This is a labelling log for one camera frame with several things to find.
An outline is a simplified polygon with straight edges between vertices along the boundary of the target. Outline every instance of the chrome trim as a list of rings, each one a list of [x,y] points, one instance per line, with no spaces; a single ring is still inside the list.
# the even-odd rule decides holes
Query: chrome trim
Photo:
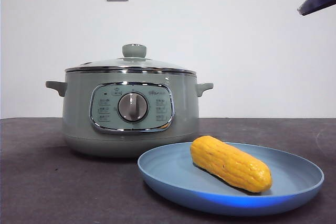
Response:
[[[82,67],[67,68],[65,73],[77,72],[77,71],[97,71],[97,70],[135,70],[135,71],[161,71],[161,72],[171,72],[171,73],[189,73],[196,75],[195,71],[177,68],[151,68],[151,67],[113,67],[113,66],[94,66],[87,67],[82,65]]]
[[[124,70],[87,70],[87,71],[72,71],[68,73],[152,73],[152,74],[170,74],[174,76],[192,76],[197,77],[196,73],[181,73],[181,72],[167,72],[167,71],[152,71],[152,70],[135,70],[135,69],[124,69]]]
[[[124,82],[109,82],[109,83],[102,83],[99,84],[98,86],[96,86],[92,92],[91,95],[91,100],[90,100],[90,108],[89,108],[89,117],[90,117],[90,121],[93,124],[93,126],[95,127],[95,129],[103,132],[103,133],[110,133],[110,134],[125,134],[125,133],[147,133],[147,132],[160,132],[160,131],[165,131],[166,129],[168,129],[168,127],[171,125],[172,120],[175,116],[175,107],[174,107],[174,100],[173,100],[173,94],[172,91],[170,90],[170,88],[164,84],[161,83],[150,83],[150,82],[128,82],[126,85],[143,85],[146,84],[147,86],[156,86],[156,87],[163,87],[166,88],[168,93],[169,93],[169,97],[170,97],[170,102],[171,102],[171,106],[172,106],[172,115],[170,117],[170,119],[168,120],[167,123],[160,125],[158,127],[154,127],[154,128],[148,128],[148,129],[111,129],[111,128],[107,128],[104,126],[99,125],[99,123],[95,122],[92,116],[92,106],[93,106],[93,98],[95,97],[95,93],[96,91],[104,86],[113,86],[113,85],[121,85]]]

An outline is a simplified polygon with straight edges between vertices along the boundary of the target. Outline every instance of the table surface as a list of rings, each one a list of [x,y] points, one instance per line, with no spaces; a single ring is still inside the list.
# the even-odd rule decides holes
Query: table surface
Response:
[[[1,120],[2,223],[335,223],[336,119],[200,119],[200,135],[276,148],[324,172],[306,205],[265,217],[207,214],[172,203],[142,180],[137,159],[71,151],[60,118]]]

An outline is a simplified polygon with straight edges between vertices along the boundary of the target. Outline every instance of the plate rim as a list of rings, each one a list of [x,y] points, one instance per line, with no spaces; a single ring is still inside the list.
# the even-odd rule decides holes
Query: plate rim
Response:
[[[163,184],[166,184],[166,185],[169,185],[169,186],[172,186],[172,187],[175,187],[175,188],[179,188],[179,189],[182,189],[182,190],[188,190],[188,191],[192,191],[192,192],[197,192],[197,193],[204,193],[204,194],[211,194],[211,195],[216,195],[216,196],[227,196],[227,197],[238,197],[238,198],[246,198],[246,197],[256,197],[256,198],[277,198],[277,197],[285,197],[285,196],[295,196],[295,195],[300,195],[300,194],[304,194],[304,193],[307,193],[309,191],[313,191],[315,190],[316,188],[319,188],[323,182],[324,182],[324,173],[322,171],[322,169],[316,165],[315,163],[313,163],[312,161],[309,161],[308,159],[304,158],[304,157],[301,157],[301,156],[298,156],[298,155],[295,155],[293,153],[289,153],[289,152],[285,152],[285,151],[282,151],[282,150],[278,150],[278,149],[275,149],[275,148],[270,148],[270,147],[265,147],[265,146],[260,146],[260,145],[255,145],[255,144],[244,144],[244,143],[235,143],[235,142],[224,142],[226,144],[238,144],[238,145],[249,145],[249,146],[255,146],[255,147],[258,147],[258,148],[267,148],[267,149],[270,149],[272,151],[277,151],[277,152],[283,152],[283,153],[286,153],[287,155],[292,155],[292,156],[296,156],[298,158],[301,158],[301,159],[304,159],[305,161],[307,161],[308,163],[312,164],[315,168],[317,168],[317,170],[320,172],[321,174],[321,179],[318,183],[316,183],[314,186],[310,187],[310,188],[307,188],[307,189],[304,189],[304,190],[300,190],[300,191],[297,191],[296,193],[293,193],[293,194],[281,194],[281,195],[229,195],[229,194],[216,194],[216,193],[212,193],[212,192],[209,192],[209,191],[203,191],[203,190],[192,190],[190,188],[186,188],[186,187],[183,187],[183,186],[179,186],[175,183],[167,183],[155,176],[152,176],[152,175],[149,175],[148,172],[146,172],[140,165],[140,161],[141,159],[143,158],[143,156],[145,155],[148,155],[148,153],[152,152],[152,151],[155,151],[156,149],[158,148],[165,148],[167,146],[171,146],[171,145],[186,145],[186,144],[191,144],[192,142],[183,142],[183,143],[174,143],[174,144],[166,144],[166,145],[161,145],[161,146],[158,146],[158,147],[155,147],[153,149],[150,149],[146,152],[144,152],[143,154],[141,154],[138,158],[138,161],[137,161],[137,165],[138,165],[138,168],[139,170],[146,174],[147,176],[155,179],[156,181],[158,182],[161,182]]]

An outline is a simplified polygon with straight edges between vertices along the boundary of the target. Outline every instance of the control panel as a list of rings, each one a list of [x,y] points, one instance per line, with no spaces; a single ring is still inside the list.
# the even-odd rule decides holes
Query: control panel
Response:
[[[91,121],[103,131],[163,131],[173,116],[172,94],[162,84],[106,83],[97,86],[91,98]]]

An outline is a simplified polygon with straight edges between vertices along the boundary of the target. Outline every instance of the lid knob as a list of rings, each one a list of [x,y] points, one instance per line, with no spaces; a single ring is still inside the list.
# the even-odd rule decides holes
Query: lid knob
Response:
[[[122,47],[124,57],[145,58],[147,48],[140,44],[127,44]]]

